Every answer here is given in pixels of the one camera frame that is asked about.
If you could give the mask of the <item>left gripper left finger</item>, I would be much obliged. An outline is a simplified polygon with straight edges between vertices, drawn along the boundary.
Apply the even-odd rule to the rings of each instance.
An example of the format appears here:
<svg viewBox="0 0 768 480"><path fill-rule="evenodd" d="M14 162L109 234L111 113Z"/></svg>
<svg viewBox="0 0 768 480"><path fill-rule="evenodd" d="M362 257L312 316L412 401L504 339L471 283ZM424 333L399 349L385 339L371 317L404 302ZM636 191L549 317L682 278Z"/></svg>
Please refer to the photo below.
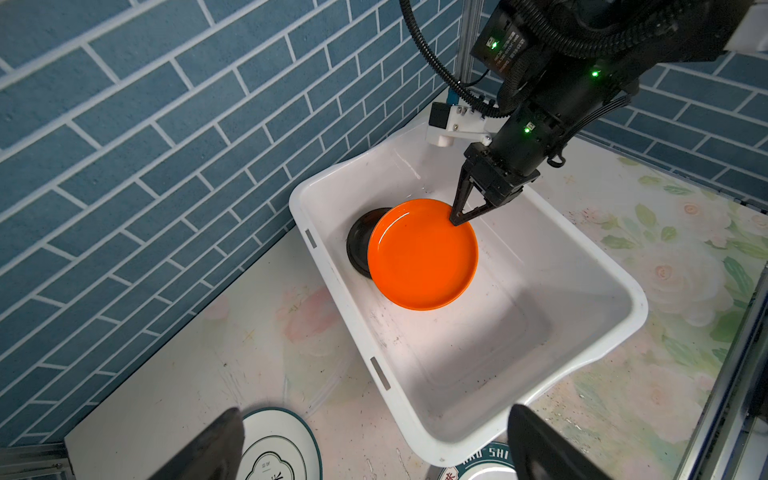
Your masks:
<svg viewBox="0 0 768 480"><path fill-rule="evenodd" d="M150 479L235 479L244 440L242 413L236 407L229 408Z"/></svg>

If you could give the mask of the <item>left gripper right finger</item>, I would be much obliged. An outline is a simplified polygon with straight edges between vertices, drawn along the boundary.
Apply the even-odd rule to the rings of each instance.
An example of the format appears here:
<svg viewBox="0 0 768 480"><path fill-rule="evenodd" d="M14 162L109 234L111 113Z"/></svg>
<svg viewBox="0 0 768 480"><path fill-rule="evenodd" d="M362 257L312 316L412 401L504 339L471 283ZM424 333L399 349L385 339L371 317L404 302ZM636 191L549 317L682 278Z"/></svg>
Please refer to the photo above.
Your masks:
<svg viewBox="0 0 768 480"><path fill-rule="evenodd" d="M609 477L530 408L511 407L508 446L518 479L608 480Z"/></svg>

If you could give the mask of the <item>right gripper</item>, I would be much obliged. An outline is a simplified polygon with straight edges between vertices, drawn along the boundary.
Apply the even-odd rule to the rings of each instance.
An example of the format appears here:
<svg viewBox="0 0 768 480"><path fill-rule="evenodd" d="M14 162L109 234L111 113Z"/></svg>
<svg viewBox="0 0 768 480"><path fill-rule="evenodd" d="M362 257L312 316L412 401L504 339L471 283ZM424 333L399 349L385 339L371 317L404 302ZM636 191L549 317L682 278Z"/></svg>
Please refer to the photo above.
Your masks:
<svg viewBox="0 0 768 480"><path fill-rule="evenodd" d="M497 100L509 118L489 145L475 142L465 150L450 222L460 226L506 205L540 176L542 162L562 167L568 142L598 118L627 106L635 94L634 83L528 83L520 89L504 83ZM465 212L474 190L484 204Z"/></svg>

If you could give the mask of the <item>white plate thin dark rim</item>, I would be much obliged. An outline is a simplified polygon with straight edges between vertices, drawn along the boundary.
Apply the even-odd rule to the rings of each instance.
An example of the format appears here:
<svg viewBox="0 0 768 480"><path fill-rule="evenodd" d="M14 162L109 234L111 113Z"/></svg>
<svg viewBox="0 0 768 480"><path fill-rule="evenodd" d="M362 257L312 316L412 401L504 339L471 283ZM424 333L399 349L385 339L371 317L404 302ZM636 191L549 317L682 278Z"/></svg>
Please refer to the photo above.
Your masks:
<svg viewBox="0 0 768 480"><path fill-rule="evenodd" d="M294 412L264 408L243 420L245 440L237 479L322 479L318 442Z"/></svg>

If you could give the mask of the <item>orange plate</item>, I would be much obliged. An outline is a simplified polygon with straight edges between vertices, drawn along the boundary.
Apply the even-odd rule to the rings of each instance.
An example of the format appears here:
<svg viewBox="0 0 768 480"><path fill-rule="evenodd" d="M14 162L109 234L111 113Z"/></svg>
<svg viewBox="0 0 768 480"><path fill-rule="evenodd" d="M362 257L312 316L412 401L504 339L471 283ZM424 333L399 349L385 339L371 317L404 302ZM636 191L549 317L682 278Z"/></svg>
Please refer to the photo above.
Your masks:
<svg viewBox="0 0 768 480"><path fill-rule="evenodd" d="M479 263L478 241L468 223L455 226L451 206L414 199L377 222L367 251L372 280L392 303L415 311L442 308L470 286Z"/></svg>

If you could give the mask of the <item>black plate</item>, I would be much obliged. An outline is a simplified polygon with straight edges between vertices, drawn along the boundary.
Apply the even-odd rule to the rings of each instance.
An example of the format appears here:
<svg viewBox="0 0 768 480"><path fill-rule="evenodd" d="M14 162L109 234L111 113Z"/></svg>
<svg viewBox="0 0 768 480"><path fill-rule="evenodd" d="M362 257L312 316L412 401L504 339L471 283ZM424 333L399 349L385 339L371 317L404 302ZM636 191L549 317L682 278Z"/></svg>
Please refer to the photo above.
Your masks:
<svg viewBox="0 0 768 480"><path fill-rule="evenodd" d="M377 208L366 212L352 225L346 238L347 257L352 267L364 277L371 279L368 265L368 247L373 231L390 208Z"/></svg>

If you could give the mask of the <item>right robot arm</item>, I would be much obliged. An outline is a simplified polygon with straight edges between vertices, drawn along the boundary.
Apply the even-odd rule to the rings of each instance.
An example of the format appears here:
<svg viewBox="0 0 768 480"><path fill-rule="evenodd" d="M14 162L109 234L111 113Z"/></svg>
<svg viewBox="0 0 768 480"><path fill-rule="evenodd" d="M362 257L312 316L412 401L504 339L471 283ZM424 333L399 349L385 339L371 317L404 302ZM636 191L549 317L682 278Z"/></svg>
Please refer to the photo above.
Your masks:
<svg viewBox="0 0 768 480"><path fill-rule="evenodd" d="M471 53L501 79L482 113L503 124L467 148L452 224L506 205L542 164L563 166L568 142L627 106L652 67L766 47L763 1L498 3Z"/></svg>

